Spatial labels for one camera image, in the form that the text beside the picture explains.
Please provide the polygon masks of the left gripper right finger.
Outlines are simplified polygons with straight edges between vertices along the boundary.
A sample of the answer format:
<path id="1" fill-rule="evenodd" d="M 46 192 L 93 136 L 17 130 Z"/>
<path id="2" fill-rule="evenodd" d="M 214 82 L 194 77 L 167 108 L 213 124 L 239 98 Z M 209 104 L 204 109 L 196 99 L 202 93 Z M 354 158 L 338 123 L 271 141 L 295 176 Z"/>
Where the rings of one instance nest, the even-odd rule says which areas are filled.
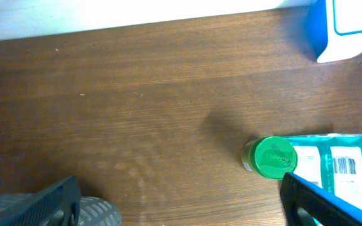
<path id="1" fill-rule="evenodd" d="M 362 226 L 361 209 L 293 173 L 285 173 L 280 199 L 289 226 Z"/>

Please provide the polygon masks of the green lid jar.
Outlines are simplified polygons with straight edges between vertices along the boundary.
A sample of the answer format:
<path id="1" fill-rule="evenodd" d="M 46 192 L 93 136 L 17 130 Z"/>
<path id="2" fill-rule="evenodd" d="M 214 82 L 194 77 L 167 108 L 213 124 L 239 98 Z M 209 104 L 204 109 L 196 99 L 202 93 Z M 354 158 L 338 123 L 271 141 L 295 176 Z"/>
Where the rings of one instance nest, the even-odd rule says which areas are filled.
<path id="1" fill-rule="evenodd" d="M 298 165 L 297 152 L 284 137 L 269 136 L 246 143 L 241 161 L 248 171 L 270 180 L 282 180 Z"/>

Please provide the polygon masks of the green white wipes pack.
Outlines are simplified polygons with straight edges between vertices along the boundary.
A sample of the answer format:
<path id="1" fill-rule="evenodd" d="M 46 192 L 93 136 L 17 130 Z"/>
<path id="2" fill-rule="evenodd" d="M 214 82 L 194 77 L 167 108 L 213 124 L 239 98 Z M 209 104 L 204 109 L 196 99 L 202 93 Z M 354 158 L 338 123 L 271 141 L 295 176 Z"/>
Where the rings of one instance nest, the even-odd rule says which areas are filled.
<path id="1" fill-rule="evenodd" d="M 292 172 L 362 210 L 362 134 L 291 136 Z"/>

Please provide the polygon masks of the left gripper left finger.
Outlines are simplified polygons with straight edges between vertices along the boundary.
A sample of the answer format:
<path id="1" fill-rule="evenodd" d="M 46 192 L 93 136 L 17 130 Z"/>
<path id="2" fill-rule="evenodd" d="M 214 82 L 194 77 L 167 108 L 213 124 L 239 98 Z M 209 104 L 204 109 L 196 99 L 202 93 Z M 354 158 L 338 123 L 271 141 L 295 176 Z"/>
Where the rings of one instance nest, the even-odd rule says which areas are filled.
<path id="1" fill-rule="evenodd" d="M 0 194 L 0 225 L 77 225 L 80 199 L 75 176 L 36 193 Z"/>

